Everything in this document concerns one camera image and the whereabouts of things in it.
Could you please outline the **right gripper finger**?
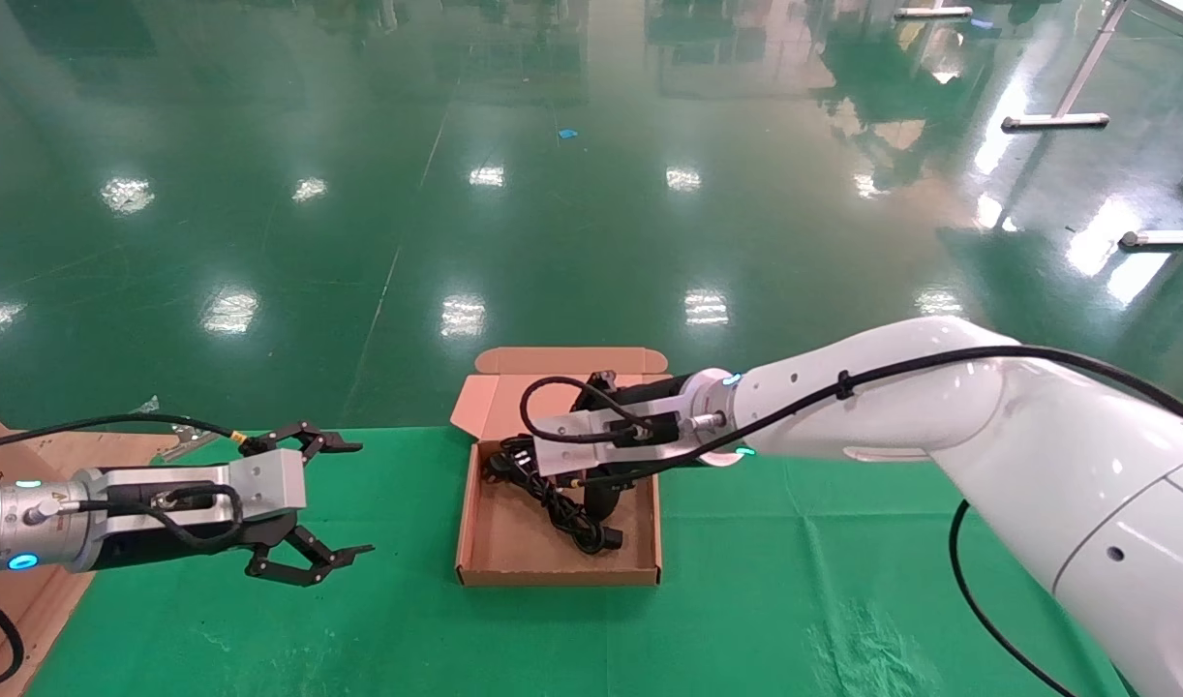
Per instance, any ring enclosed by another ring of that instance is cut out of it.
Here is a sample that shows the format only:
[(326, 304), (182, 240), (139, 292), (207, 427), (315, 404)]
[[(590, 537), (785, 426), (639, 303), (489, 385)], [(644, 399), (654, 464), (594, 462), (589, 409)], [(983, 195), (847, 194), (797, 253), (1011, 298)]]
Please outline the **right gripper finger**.
[(578, 396), (573, 402), (574, 413), (584, 409), (610, 409), (610, 402), (618, 392), (615, 372), (595, 372), (578, 383)]
[(587, 519), (605, 524), (618, 510), (622, 491), (634, 488), (631, 480), (610, 480), (610, 477), (588, 477), (584, 482), (584, 512)]

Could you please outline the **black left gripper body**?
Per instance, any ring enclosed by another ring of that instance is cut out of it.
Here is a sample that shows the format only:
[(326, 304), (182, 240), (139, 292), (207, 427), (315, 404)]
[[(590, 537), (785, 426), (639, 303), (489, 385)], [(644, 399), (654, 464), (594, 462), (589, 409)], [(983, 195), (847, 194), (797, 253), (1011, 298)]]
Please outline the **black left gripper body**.
[(101, 467), (93, 503), (96, 572), (247, 550), (259, 574), (295, 533), (308, 480), (300, 463)]

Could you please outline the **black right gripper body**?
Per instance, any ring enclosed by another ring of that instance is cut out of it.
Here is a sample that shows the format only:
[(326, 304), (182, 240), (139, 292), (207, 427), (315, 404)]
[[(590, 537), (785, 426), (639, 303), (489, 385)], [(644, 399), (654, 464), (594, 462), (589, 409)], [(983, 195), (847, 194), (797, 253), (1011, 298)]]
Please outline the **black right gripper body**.
[(689, 454), (702, 445), (694, 425), (694, 376), (618, 383), (610, 409), (589, 411), (601, 415), (592, 420), (592, 433), (613, 439), (596, 443), (594, 463), (578, 471), (578, 480), (610, 477), (635, 482), (678, 467), (707, 467), (707, 454)]

